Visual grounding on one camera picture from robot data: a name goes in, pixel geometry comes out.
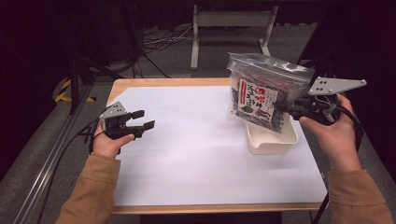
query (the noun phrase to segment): snack bag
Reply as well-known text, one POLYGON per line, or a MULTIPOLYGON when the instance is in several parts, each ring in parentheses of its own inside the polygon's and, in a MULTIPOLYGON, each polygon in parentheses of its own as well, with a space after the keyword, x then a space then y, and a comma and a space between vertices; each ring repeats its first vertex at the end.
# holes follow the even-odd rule
POLYGON ((230 114, 276 133, 289 115, 274 103, 292 105, 315 73, 263 54, 230 53, 227 68, 232 72, 230 114))

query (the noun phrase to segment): white board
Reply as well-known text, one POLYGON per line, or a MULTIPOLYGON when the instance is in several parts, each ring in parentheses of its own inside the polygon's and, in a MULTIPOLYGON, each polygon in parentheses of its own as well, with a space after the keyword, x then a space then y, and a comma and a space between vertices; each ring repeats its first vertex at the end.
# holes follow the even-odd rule
POLYGON ((287 153, 254 155, 227 119, 230 87, 129 88, 117 97, 155 127, 121 149, 116 206, 320 203, 326 188, 298 121, 287 153))

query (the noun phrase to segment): floor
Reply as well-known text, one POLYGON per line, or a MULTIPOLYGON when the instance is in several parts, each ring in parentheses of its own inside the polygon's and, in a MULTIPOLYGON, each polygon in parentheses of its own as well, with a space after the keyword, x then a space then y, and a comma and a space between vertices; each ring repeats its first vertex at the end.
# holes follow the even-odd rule
MULTIPOLYGON (((298 26, 276 26, 272 32, 269 50, 273 57, 295 63, 302 52, 309 36, 316 25, 301 24, 298 26)), ((201 32, 200 35, 200 61, 196 71, 190 70, 191 41, 185 39, 164 50, 155 50, 148 53, 148 57, 170 77, 228 77, 230 72, 226 69, 228 52, 256 52, 260 53, 257 40, 262 36, 260 29, 213 29, 201 32)), ((135 74, 138 77, 163 77, 157 68, 146 58, 140 57, 139 65, 135 65, 135 74)), ((112 68, 122 66, 115 63, 112 68)), ((132 77, 133 70, 121 73, 125 77, 132 77)), ((111 91, 114 80, 108 77, 97 76, 90 96, 96 101, 85 103, 71 127, 67 139, 80 130, 86 123, 96 119, 106 105, 107 97, 111 91)), ((46 158, 53 150, 59 133, 68 120, 70 103, 59 102, 48 118, 32 136, 20 156, 16 159, 5 178, 0 182, 0 223, 12 223, 20 211, 23 202, 35 182, 46 158)), ((311 146, 318 168, 326 173, 329 163, 321 152, 315 136, 304 130, 311 146)), ((54 223, 59 215, 60 207, 70 195, 76 178, 88 157, 88 147, 84 143, 85 136, 77 137, 65 150, 59 167, 56 171, 50 194, 40 223, 54 223)), ((396 217, 396 184, 390 178, 380 159, 377 157, 370 140, 363 138, 361 144, 361 163, 370 172, 382 190, 394 217, 396 217)), ((36 223, 39 211, 44 201, 45 191, 35 204, 32 214, 26 223, 36 223)), ((331 214, 326 209, 319 223, 330 223, 331 214)), ((112 216, 109 223, 139 223, 140 216, 112 216)), ((282 213, 284 224, 310 223, 307 211, 287 211, 282 213)))

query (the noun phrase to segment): black curtain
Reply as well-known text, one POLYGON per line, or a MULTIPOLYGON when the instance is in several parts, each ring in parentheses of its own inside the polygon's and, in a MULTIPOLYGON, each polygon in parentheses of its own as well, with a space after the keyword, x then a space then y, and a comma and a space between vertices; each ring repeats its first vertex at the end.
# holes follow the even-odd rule
POLYGON ((0 179, 55 107, 52 92, 67 60, 36 1, 3 1, 0 7, 0 179))
POLYGON ((354 109, 379 158, 396 180, 396 4, 364 3, 350 36, 335 57, 335 74, 365 79, 367 86, 348 91, 354 109))

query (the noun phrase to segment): sleeve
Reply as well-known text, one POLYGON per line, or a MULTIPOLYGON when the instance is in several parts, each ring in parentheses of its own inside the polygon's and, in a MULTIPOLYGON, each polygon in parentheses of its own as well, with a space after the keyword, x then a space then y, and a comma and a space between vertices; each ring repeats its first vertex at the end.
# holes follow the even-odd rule
POLYGON ((332 224, 393 224, 382 193, 367 171, 329 172, 332 224))
POLYGON ((93 152, 56 223, 107 223, 114 209, 119 172, 120 161, 93 152))

